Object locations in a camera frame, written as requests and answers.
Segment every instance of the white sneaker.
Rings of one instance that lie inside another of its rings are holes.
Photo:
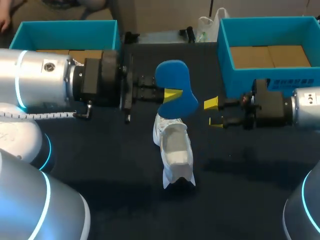
[[[179,119],[165,119],[158,114],[153,126],[153,142],[160,147],[163,162],[163,188],[185,178],[196,185],[194,157],[187,125]]]

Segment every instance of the teal box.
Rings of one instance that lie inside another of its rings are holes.
[[[121,48],[116,20],[25,21],[10,49],[117,50]]]
[[[296,88],[320,86],[320,25],[314,17],[224,18],[218,32],[218,59],[228,98],[249,92],[255,79],[285,97]],[[311,67],[236,69],[230,47],[301,45]]]

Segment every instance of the screw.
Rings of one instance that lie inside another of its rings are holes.
[[[53,70],[55,70],[56,66],[52,63],[52,62],[47,62],[44,66],[43,66],[44,70],[47,72],[52,72]]]

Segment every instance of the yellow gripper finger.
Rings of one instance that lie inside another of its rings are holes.
[[[165,104],[167,102],[180,98],[182,96],[182,93],[183,90],[165,88],[163,103]]]
[[[223,124],[211,124],[211,117],[209,117],[209,126],[215,127],[215,128],[224,128]]]
[[[218,97],[204,101],[204,110],[218,110]]]

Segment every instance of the sticker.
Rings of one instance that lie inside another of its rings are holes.
[[[268,85],[269,90],[285,90],[312,87],[315,80],[312,78],[303,79],[271,79]]]

